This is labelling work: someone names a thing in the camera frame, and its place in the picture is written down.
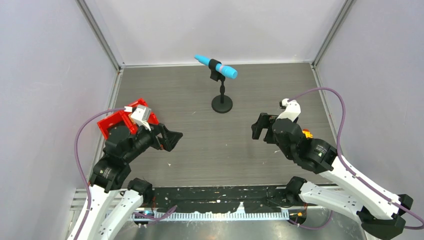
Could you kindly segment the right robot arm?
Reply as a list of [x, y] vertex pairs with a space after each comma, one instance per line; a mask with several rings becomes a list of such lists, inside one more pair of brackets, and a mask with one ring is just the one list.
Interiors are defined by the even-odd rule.
[[365, 176], [353, 174], [345, 167], [344, 157], [328, 142], [313, 138], [297, 121], [261, 113], [251, 125], [252, 139], [275, 144], [288, 160], [304, 170], [320, 175], [341, 187], [345, 193], [327, 190], [304, 178], [294, 176], [286, 185], [285, 198], [291, 205], [313, 204], [350, 217], [368, 234], [391, 240], [406, 228], [402, 218], [410, 210], [413, 199], [407, 194], [394, 194], [379, 187]]

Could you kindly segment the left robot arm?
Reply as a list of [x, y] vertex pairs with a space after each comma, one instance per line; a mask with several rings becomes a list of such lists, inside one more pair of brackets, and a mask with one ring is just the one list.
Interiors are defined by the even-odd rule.
[[172, 151], [183, 133], [162, 123], [138, 126], [135, 133], [124, 123], [108, 129], [103, 156], [93, 167], [88, 181], [86, 208], [70, 233], [70, 240], [113, 240], [133, 212], [148, 207], [154, 199], [151, 183], [140, 178], [129, 182], [120, 202], [107, 214], [131, 172], [130, 163], [147, 149]]

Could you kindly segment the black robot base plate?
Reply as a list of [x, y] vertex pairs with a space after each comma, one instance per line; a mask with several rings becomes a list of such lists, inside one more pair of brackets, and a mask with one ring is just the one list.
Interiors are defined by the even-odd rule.
[[141, 204], [149, 210], [165, 213], [177, 206], [176, 213], [234, 213], [244, 207], [246, 213], [276, 213], [281, 208], [304, 210], [284, 185], [155, 187]]

